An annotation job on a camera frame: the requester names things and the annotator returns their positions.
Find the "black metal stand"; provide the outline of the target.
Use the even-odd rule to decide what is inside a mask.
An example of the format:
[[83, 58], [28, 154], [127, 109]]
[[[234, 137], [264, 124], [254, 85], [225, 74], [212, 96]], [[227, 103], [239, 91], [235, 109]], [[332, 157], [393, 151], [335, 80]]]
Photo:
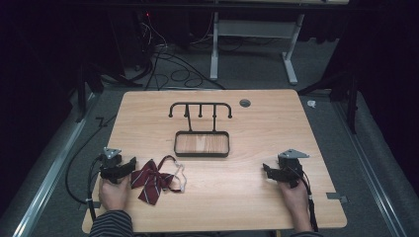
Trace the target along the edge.
[[104, 91], [104, 85], [102, 83], [101, 76], [106, 75], [110, 76], [112, 79], [116, 80], [123, 85], [130, 87], [141, 87], [141, 84], [134, 83], [125, 79], [122, 75], [113, 73], [104, 67], [92, 63], [82, 63], [76, 70], [77, 77], [77, 109], [78, 117], [77, 122], [80, 122], [87, 116], [87, 102], [86, 97], [86, 87], [89, 87], [94, 94], [102, 94]]
[[300, 96], [307, 95], [316, 90], [330, 89], [329, 99], [331, 102], [347, 102], [346, 122], [350, 130], [356, 133], [355, 116], [358, 97], [358, 80], [353, 73], [343, 71], [333, 76], [326, 77], [320, 81], [307, 86], [297, 93]]

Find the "grey metal floor rail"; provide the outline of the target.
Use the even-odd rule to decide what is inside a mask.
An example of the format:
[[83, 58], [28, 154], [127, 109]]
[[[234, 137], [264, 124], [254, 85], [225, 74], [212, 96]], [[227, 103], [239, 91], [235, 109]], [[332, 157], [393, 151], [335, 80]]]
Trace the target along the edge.
[[392, 237], [407, 237], [405, 229], [397, 216], [394, 206], [385, 192], [377, 174], [367, 156], [361, 141], [358, 136], [347, 125], [347, 118], [343, 107], [339, 103], [333, 103], [332, 107], [339, 118], [339, 121], [344, 126], [344, 129], [349, 136], [351, 144], [356, 151], [356, 157], [360, 163], [360, 168], [366, 180], [377, 207], [384, 219], [384, 222]]
[[75, 107], [19, 189], [13, 205], [18, 219], [13, 225], [11, 237], [29, 237], [34, 232], [65, 166], [69, 163], [70, 152], [86, 124], [85, 118], [78, 117], [78, 108]]

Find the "person's left hand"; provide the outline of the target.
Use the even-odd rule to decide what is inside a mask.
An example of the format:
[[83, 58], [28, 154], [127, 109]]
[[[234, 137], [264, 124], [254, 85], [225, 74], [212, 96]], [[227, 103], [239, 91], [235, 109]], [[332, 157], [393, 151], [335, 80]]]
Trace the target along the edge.
[[105, 210], [124, 210], [129, 191], [129, 176], [125, 176], [118, 184], [109, 180], [100, 180], [99, 200]]

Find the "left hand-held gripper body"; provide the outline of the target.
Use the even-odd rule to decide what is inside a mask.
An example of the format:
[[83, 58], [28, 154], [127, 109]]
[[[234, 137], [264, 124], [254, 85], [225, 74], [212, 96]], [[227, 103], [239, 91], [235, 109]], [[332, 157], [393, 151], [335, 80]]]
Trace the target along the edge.
[[116, 148], [103, 148], [103, 153], [101, 154], [102, 165], [100, 166], [101, 177], [103, 179], [111, 181], [111, 178], [120, 176], [117, 173], [117, 169], [122, 162], [121, 152], [120, 149]]

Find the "white metal desk frame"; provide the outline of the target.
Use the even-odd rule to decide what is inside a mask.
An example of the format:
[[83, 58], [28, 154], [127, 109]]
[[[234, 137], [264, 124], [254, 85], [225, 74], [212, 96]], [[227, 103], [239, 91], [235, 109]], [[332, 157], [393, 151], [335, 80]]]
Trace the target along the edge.
[[289, 83], [297, 84], [293, 69], [292, 56], [304, 20], [304, 14], [299, 14], [292, 22], [269, 22], [252, 20], [224, 20], [220, 19], [218, 12], [213, 15], [212, 22], [212, 51], [210, 58], [209, 78], [218, 77], [218, 38], [219, 37], [245, 37], [245, 38], [271, 38], [289, 39], [287, 51], [281, 53]]

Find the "dark red striped bow tie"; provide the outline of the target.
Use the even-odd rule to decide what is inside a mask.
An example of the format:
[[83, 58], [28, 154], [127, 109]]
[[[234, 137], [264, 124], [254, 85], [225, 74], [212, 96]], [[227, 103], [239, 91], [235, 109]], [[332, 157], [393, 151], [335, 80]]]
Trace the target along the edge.
[[[176, 166], [174, 173], [165, 173], [161, 169], [166, 161], [172, 161]], [[143, 167], [130, 175], [130, 187], [142, 188], [138, 198], [149, 205], [157, 204], [163, 192], [183, 193], [187, 185], [184, 175], [185, 166], [179, 163], [173, 156], [165, 156], [159, 164], [153, 159], [147, 161]]]

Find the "person's right hand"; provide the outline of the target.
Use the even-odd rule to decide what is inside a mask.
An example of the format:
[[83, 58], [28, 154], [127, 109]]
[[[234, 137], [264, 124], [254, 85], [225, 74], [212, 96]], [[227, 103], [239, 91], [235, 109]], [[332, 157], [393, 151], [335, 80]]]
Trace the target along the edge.
[[278, 186], [291, 216], [296, 219], [308, 219], [308, 194], [303, 182], [299, 181], [294, 188], [289, 183], [278, 182]]

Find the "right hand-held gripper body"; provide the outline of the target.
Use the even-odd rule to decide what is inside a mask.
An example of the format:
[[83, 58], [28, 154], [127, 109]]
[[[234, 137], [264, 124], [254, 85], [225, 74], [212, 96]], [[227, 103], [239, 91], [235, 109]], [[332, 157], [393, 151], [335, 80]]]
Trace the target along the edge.
[[298, 181], [303, 176], [299, 158], [308, 158], [308, 155], [294, 149], [288, 149], [278, 154], [280, 181], [289, 183], [292, 189], [298, 185]]

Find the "black metal rack wooden tray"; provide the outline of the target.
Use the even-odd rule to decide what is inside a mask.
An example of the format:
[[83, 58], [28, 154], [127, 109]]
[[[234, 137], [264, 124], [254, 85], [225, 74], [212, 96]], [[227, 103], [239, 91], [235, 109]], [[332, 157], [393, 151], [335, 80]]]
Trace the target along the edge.
[[178, 157], [225, 158], [230, 152], [230, 136], [217, 127], [218, 111], [232, 119], [231, 105], [224, 102], [175, 102], [168, 117], [182, 108], [187, 127], [175, 133], [174, 153]]

